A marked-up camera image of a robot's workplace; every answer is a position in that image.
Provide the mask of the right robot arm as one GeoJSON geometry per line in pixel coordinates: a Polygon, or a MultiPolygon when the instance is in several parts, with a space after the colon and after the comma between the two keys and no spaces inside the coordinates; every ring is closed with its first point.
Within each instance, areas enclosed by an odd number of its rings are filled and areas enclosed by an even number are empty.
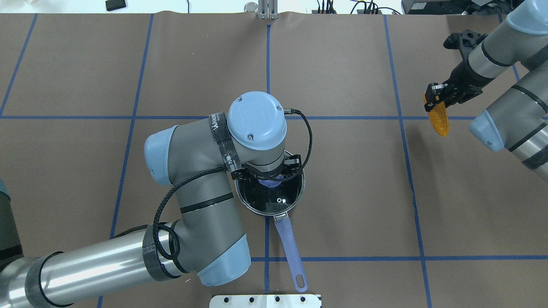
{"type": "Polygon", "coordinates": [[[471,133],[492,151],[515,155],[543,179],[548,177],[547,43],[545,0],[525,0],[490,34],[466,30],[452,33],[446,49],[458,50],[462,61],[442,83],[431,83],[423,107],[434,130],[450,130],[447,109],[482,93],[505,70],[520,62],[527,74],[484,109],[469,125],[471,133]]]}

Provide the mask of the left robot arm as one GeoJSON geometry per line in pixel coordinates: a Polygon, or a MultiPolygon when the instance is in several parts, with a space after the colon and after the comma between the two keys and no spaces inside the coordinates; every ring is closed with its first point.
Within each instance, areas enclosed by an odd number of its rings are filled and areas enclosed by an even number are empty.
{"type": "Polygon", "coordinates": [[[170,187],[150,223],[70,252],[26,257],[6,184],[1,183],[1,306],[70,308],[76,302],[196,273],[208,287],[243,276],[252,264],[235,199],[248,186],[259,198],[298,187],[308,159],[291,155],[288,115],[272,95],[252,91],[219,112],[150,135],[151,177],[170,187]]]}

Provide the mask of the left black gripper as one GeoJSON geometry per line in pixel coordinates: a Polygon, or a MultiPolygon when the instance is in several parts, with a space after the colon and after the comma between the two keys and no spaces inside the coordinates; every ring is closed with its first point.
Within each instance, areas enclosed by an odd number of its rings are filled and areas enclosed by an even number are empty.
{"type": "Polygon", "coordinates": [[[259,165],[245,162],[241,169],[231,173],[233,180],[257,179],[275,183],[293,180],[303,174],[303,159],[301,155],[281,155],[274,162],[259,165]]]}

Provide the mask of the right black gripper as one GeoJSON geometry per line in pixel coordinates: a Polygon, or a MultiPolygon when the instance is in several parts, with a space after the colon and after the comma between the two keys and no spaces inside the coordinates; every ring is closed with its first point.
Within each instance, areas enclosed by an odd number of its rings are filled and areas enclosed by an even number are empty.
{"type": "Polygon", "coordinates": [[[440,104],[445,108],[454,104],[463,104],[480,95],[486,85],[487,78],[474,72],[469,64],[458,64],[444,83],[428,84],[423,95],[423,107],[427,113],[430,113],[440,104]]]}

